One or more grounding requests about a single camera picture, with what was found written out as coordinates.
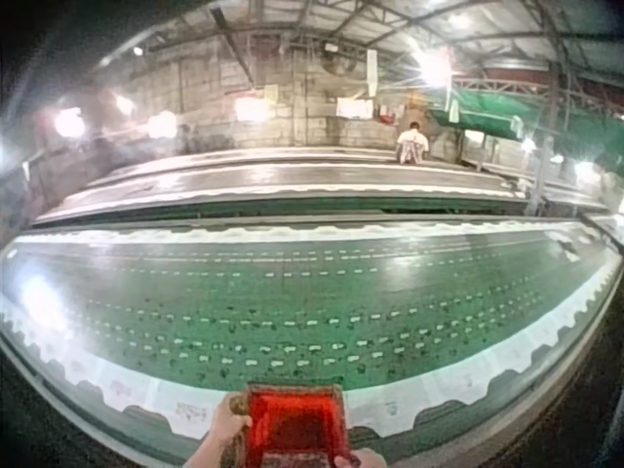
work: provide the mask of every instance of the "steel beam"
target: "steel beam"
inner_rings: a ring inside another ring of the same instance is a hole
[[[301,13],[299,13],[299,18],[296,21],[296,27],[302,27],[305,23],[305,20],[308,18],[310,14],[310,7],[312,6],[312,0],[305,0],[303,4],[303,8],[301,9]]]
[[[247,79],[250,82],[250,85],[252,86],[252,88],[255,88],[255,82],[254,82],[254,78],[252,77],[252,73],[250,72],[250,69],[247,66],[247,63],[243,59],[243,55],[241,54],[241,51],[239,51],[238,46],[236,45],[236,42],[234,42],[234,38],[232,37],[232,31],[230,29],[229,24],[227,23],[227,19],[225,19],[225,15],[223,14],[223,11],[221,10],[220,7],[210,8],[210,11],[211,11],[211,15],[213,15],[214,22],[216,22],[217,27],[225,35],[225,40],[227,41],[227,45],[232,51],[232,54],[234,55],[234,57],[236,58],[236,61],[238,61],[239,65],[241,65],[241,68],[243,68],[243,72],[247,76]]]
[[[456,44],[468,44],[471,42],[480,41],[493,41],[504,39],[538,39],[544,37],[542,31],[515,31],[515,32],[497,32],[495,34],[483,34],[477,36],[461,37],[458,39],[452,39],[446,41],[440,45],[456,45]],[[607,43],[620,43],[624,41],[624,36],[618,34],[593,34],[583,32],[560,32],[558,37],[561,40],[579,40],[589,42],[607,42]]]
[[[548,102],[548,135],[544,138],[541,148],[538,149],[540,160],[539,167],[535,174],[535,188],[533,189],[528,206],[526,207],[526,215],[537,215],[539,206],[542,202],[544,194],[544,185],[546,176],[548,175],[548,167],[550,160],[554,156],[555,137],[554,132],[557,130],[557,122],[559,120],[559,66],[556,63],[551,65],[550,71],[550,90]]]
[[[492,1],[499,1],[499,0],[482,0],[482,1],[489,1],[489,3],[491,3]],[[390,13],[390,14],[398,17],[398,18],[401,18],[402,20],[405,20],[405,21],[413,21],[414,20],[414,18],[412,18],[410,16],[404,15],[403,13],[397,12],[396,10],[393,10],[392,8],[389,8],[388,6],[379,3],[379,0],[373,0],[373,4],[374,4],[374,6],[376,8],[378,8],[378,9],[380,9],[382,11],[385,11],[387,13]],[[440,34],[436,30],[434,30],[432,27],[429,27],[426,24],[424,24],[424,21],[420,22],[419,24],[417,24],[417,27],[420,27],[421,29],[427,31],[432,37],[437,37],[443,43],[446,43],[447,40],[448,40],[447,37],[445,37],[444,35]],[[470,51],[466,51],[465,49],[461,48],[460,46],[455,46],[455,49],[461,55],[466,57],[467,59],[477,63],[480,66],[480,68],[483,70],[483,67],[481,66],[481,62],[482,62],[482,59],[483,59],[482,56],[474,54],[474,53],[472,53]]]
[[[360,4],[358,5],[356,2],[356,8],[355,10],[347,17],[344,19],[344,21],[340,24],[339,27],[337,27],[336,29],[334,29],[332,32],[329,33],[329,37],[333,37],[337,34],[339,34],[345,27],[347,27],[351,21],[353,21],[357,16],[359,16],[365,9],[367,9],[371,4],[371,0],[360,0]]]
[[[370,42],[368,42],[367,47],[372,47],[375,44],[378,44],[379,42],[394,36],[395,34],[398,34],[401,31],[404,31],[405,29],[408,29],[409,27],[413,27],[413,26],[419,26],[421,23],[427,21],[427,20],[431,20],[433,18],[436,17],[440,17],[442,15],[446,15],[448,13],[451,12],[456,12],[459,10],[465,10],[467,8],[470,7],[474,7],[477,5],[485,5],[487,3],[498,3],[500,0],[466,0],[464,2],[458,3],[456,5],[450,5],[448,7],[444,7],[441,8],[439,10],[434,10],[431,13],[428,13],[426,15],[422,15],[420,17],[416,17],[416,18],[412,18],[412,19],[408,19],[408,22],[406,24],[404,24],[401,27],[397,27],[396,29],[393,29],[391,31],[386,32],[385,34],[381,34],[379,37],[376,37],[375,39],[371,40]]]

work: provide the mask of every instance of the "fluorescent light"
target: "fluorescent light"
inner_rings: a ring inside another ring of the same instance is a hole
[[[466,29],[472,24],[467,15],[452,15],[448,18],[448,22],[458,29]]]
[[[270,117],[269,101],[259,97],[239,97],[234,107],[239,122],[264,122]]]
[[[526,138],[523,141],[522,150],[525,153],[532,153],[533,151],[535,151],[535,149],[537,149],[537,146],[535,145],[535,141],[533,141],[531,138]]]
[[[414,57],[420,64],[420,76],[427,85],[439,88],[449,84],[452,69],[443,51],[416,53]]]
[[[173,112],[164,110],[147,121],[150,138],[174,138],[177,135],[177,118]]]
[[[121,110],[122,114],[130,115],[133,113],[133,110],[135,110],[135,104],[127,97],[117,96],[115,99],[117,107]]]
[[[601,175],[594,171],[594,163],[583,161],[577,163],[574,167],[576,178],[584,183],[598,183]]]
[[[85,121],[80,117],[80,109],[64,109],[55,118],[55,127],[59,135],[65,138],[78,138],[86,130]]]

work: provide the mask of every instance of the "concrete block wall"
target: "concrete block wall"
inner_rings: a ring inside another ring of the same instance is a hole
[[[98,79],[133,100],[139,121],[162,110],[176,113],[179,123],[188,127],[183,146],[190,152],[267,146],[394,147],[395,127],[335,116],[338,97],[366,88],[361,64],[348,76],[336,76],[323,68],[320,58],[299,50],[280,51],[261,58],[245,51],[255,90],[220,37],[144,58],[122,58],[102,70]],[[353,82],[360,84],[345,89]],[[271,118],[238,122],[236,98],[262,98],[266,85],[278,87]]]

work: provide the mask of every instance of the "ceiling light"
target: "ceiling light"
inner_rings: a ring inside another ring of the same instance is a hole
[[[135,110],[135,104],[127,97],[117,96],[115,100],[117,102],[117,107],[121,110],[122,114],[130,115],[133,113],[133,110]]]
[[[420,76],[427,85],[443,87],[449,84],[452,69],[449,57],[444,51],[414,53],[414,57],[420,64]]]
[[[147,121],[150,138],[174,138],[177,135],[177,118],[173,112],[164,110]]]
[[[521,149],[524,151],[524,153],[528,154],[535,151],[535,149],[537,149],[537,146],[535,146],[535,141],[533,141],[531,138],[525,138]]]
[[[80,108],[64,109],[55,118],[55,127],[59,135],[65,138],[78,138],[86,130],[85,121],[80,117]]]
[[[448,18],[448,22],[459,29],[466,29],[472,24],[467,15],[452,15]]]

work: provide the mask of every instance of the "metal pole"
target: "metal pole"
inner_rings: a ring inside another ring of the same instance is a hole
[[[535,187],[526,207],[526,215],[535,216],[539,211],[539,206],[544,193],[544,184],[546,175],[548,174],[548,166],[554,155],[555,139],[553,132],[557,129],[557,120],[559,115],[559,68],[556,64],[550,65],[550,99],[548,112],[548,130],[549,134],[544,138],[544,144],[539,150],[540,160],[539,166],[535,173]]]

